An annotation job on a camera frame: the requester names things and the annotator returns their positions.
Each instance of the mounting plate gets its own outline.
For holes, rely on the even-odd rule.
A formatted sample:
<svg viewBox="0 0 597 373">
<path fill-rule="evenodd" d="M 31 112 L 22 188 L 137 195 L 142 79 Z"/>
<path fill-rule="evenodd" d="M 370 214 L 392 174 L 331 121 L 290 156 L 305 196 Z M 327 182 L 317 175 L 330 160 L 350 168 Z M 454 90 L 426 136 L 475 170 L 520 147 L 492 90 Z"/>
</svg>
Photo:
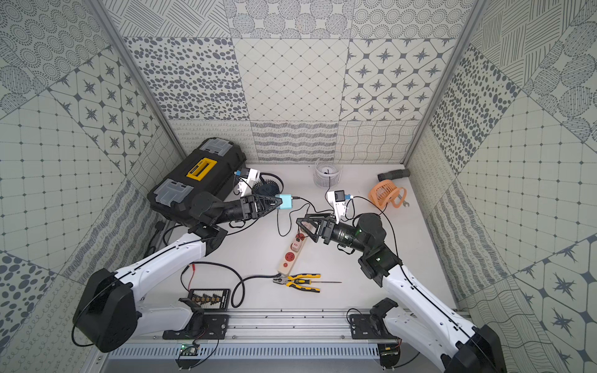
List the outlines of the mounting plate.
<svg viewBox="0 0 597 373">
<path fill-rule="evenodd" d="M 382 331 L 381 335 L 376 334 L 371 322 L 370 315 L 364 313 L 362 315 L 348 315 L 350 320 L 350 335 L 354 340 L 395 340 L 392 334 Z"/>
<path fill-rule="evenodd" d="M 190 335 L 183 330 L 166 330 L 162 338 L 165 340 L 223 340 L 226 337 L 229 318 L 228 315 L 205 314 L 203 322 L 207 330 L 201 337 Z"/>
</svg>

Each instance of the screwdriver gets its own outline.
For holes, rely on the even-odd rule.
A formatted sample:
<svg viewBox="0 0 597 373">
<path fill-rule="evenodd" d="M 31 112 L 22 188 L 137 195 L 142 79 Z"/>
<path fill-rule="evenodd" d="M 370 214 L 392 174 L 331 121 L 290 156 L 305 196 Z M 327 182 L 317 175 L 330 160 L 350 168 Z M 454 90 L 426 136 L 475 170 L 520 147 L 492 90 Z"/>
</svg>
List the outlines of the screwdriver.
<svg viewBox="0 0 597 373">
<path fill-rule="evenodd" d="M 320 283 L 342 283 L 342 281 L 312 281 L 310 279 L 296 279 L 293 280 L 294 283 L 304 283 L 306 285 L 310 285 L 312 283 L 320 282 Z"/>
</svg>

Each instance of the red wire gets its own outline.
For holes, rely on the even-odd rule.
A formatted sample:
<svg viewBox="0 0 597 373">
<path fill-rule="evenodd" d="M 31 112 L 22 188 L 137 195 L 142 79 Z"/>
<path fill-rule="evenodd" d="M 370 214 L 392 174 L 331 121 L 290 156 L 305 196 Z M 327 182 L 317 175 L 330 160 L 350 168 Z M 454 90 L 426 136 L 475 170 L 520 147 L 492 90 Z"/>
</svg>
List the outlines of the red wire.
<svg viewBox="0 0 597 373">
<path fill-rule="evenodd" d="M 187 289 L 189 289 L 189 290 L 190 290 L 190 282 L 193 281 L 193 277 L 195 277 L 195 265 L 193 264 L 192 266 L 193 266 L 193 274 L 190 277 L 189 286 L 187 286 Z"/>
</svg>

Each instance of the patterned tile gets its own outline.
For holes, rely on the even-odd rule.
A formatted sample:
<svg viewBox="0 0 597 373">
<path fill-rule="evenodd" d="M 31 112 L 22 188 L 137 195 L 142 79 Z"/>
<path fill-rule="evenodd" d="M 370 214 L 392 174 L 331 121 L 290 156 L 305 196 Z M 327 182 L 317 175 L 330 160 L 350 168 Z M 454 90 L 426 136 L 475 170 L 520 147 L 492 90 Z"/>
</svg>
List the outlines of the patterned tile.
<svg viewBox="0 0 597 373">
<path fill-rule="evenodd" d="M 514 82 L 469 45 L 430 123 L 454 173 L 466 165 L 518 92 Z"/>
<path fill-rule="evenodd" d="M 458 180 L 509 267 L 597 230 L 597 155 L 521 94 Z"/>
<path fill-rule="evenodd" d="M 201 145 L 206 138 L 220 137 L 239 144 L 247 156 L 247 162 L 258 162 L 249 121 L 170 121 L 170 127 L 187 154 Z"/>
<path fill-rule="evenodd" d="M 561 352 L 514 278 L 501 280 L 458 302 L 458 306 L 470 313 L 476 325 L 487 324 L 500 337 L 508 373 L 567 371 Z"/>
<path fill-rule="evenodd" d="M 524 90 L 597 152 L 597 5 L 588 4 L 556 42 Z"/>
<path fill-rule="evenodd" d="M 11 337 L 31 315 L 56 274 L 3 251 L 0 251 L 0 262 L 2 297 L 5 299 L 0 304 L 0 357 L 3 357 Z"/>
<path fill-rule="evenodd" d="M 122 36 L 230 37 L 223 0 L 103 0 Z"/>
<path fill-rule="evenodd" d="M 5 0 L 2 9 L 0 38 L 44 88 L 108 45 L 82 2 Z"/>
<path fill-rule="evenodd" d="M 111 47 L 48 90 L 124 174 L 158 123 Z"/>
<path fill-rule="evenodd" d="M 143 258 L 155 223 L 163 219 L 151 210 L 145 195 L 124 180 L 60 274 L 86 283 L 102 268 L 116 270 L 136 262 Z"/>
<path fill-rule="evenodd" d="M 586 0 L 491 0 L 471 44 L 523 86 Z"/>
<path fill-rule="evenodd" d="M 72 316 L 85 287 L 60 275 L 49 285 L 26 323 L 0 354 L 0 372 L 41 369 L 48 373 L 76 373 L 85 363 L 90 347 L 77 347 L 70 340 Z M 89 343 L 75 330 L 78 343 Z"/>
<path fill-rule="evenodd" d="M 58 271 L 124 175 L 48 92 L 0 132 L 0 249 Z"/>
<path fill-rule="evenodd" d="M 455 43 L 455 39 L 351 40 L 340 118 L 421 119 Z"/>
<path fill-rule="evenodd" d="M 259 162 L 332 161 L 338 122 L 251 121 Z"/>
<path fill-rule="evenodd" d="M 597 235 L 514 274 L 568 372 L 593 372 L 597 353 Z"/>
<path fill-rule="evenodd" d="M 44 84 L 0 39 L 0 118 L 41 93 L 44 88 Z"/>
<path fill-rule="evenodd" d="M 337 121 L 347 40 L 235 39 L 251 120 Z"/>
<path fill-rule="evenodd" d="M 224 0 L 233 38 L 349 39 L 355 0 Z"/>
<path fill-rule="evenodd" d="M 458 180 L 429 214 L 427 226 L 457 300 L 510 275 Z"/>
<path fill-rule="evenodd" d="M 457 38 L 474 0 L 357 0 L 359 38 Z"/>
<path fill-rule="evenodd" d="M 139 160 L 130 166 L 127 179 L 142 194 L 157 185 L 181 161 L 176 149 L 161 127 L 155 127 L 153 138 L 141 138 Z"/>
<path fill-rule="evenodd" d="M 168 119 L 248 119 L 232 40 L 124 39 Z"/>
<path fill-rule="evenodd" d="M 334 161 L 400 163 L 418 121 L 340 122 Z"/>
<path fill-rule="evenodd" d="M 411 171 L 408 179 L 417 194 L 423 218 L 427 218 L 456 178 L 431 128 L 423 128 L 408 169 Z"/>
</svg>

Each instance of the wooden power strip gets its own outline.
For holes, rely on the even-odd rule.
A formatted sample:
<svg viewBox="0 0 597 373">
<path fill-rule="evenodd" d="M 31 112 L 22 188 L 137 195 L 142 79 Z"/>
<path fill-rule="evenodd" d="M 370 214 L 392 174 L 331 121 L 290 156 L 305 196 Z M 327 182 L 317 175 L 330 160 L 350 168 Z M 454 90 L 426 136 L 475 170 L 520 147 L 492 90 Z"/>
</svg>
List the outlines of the wooden power strip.
<svg viewBox="0 0 597 373">
<path fill-rule="evenodd" d="M 310 228 L 313 231 L 313 226 L 309 223 L 304 223 L 307 228 Z M 309 239 L 309 236 L 305 235 L 303 232 L 297 233 L 294 238 L 293 242 L 290 246 L 284 251 L 284 256 L 282 257 L 282 261 L 278 266 L 278 272 L 284 276 L 288 276 L 290 271 L 292 271 L 294 263 L 296 263 L 301 250 L 303 249 L 305 241 Z"/>
</svg>

